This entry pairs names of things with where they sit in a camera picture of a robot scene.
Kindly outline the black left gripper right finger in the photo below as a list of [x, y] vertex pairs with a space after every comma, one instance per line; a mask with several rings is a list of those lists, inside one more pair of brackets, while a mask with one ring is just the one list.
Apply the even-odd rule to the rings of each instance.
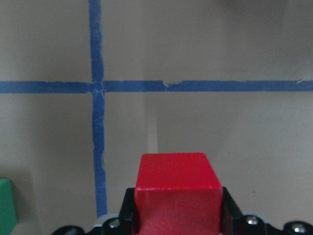
[[226, 187], [223, 189], [222, 207], [221, 207], [221, 234], [236, 235], [238, 232], [239, 220], [243, 216], [242, 211], [230, 195]]

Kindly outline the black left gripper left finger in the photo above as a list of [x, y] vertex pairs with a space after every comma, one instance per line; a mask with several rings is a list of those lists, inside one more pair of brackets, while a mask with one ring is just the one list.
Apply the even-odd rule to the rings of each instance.
[[123, 235], [137, 235], [139, 233], [139, 216], [135, 205], [134, 188], [126, 189], [118, 218]]

